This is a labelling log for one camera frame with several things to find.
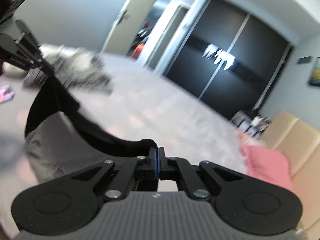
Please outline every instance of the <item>pink cloth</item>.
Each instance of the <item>pink cloth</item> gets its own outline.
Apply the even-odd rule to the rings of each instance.
[[[293,192],[290,161],[281,152],[263,146],[240,146],[247,165],[247,175]]]

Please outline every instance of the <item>sliding closet door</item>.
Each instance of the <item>sliding closet door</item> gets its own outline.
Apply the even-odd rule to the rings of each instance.
[[[211,0],[167,77],[199,97],[214,71],[213,60],[203,57],[211,43],[227,50],[247,13],[222,0]]]
[[[230,51],[234,64],[218,71],[201,100],[228,119],[239,110],[252,109],[287,46],[284,38],[251,16]]]

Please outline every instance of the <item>open door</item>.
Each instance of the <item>open door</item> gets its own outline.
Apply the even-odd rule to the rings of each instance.
[[[156,0],[126,0],[108,34],[102,52],[126,55]]]

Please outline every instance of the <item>framed picture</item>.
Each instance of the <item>framed picture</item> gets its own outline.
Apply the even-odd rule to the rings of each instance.
[[[315,65],[309,80],[309,85],[320,87],[320,57],[316,58]]]

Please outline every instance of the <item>metal screw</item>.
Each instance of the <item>metal screw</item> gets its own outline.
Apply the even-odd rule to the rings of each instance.
[[[205,198],[208,197],[210,193],[205,189],[197,189],[193,192],[193,195],[198,198]]]
[[[119,190],[116,190],[116,189],[111,189],[111,190],[108,190],[105,193],[105,195],[108,198],[116,199],[116,198],[119,198],[121,196],[121,192]]]

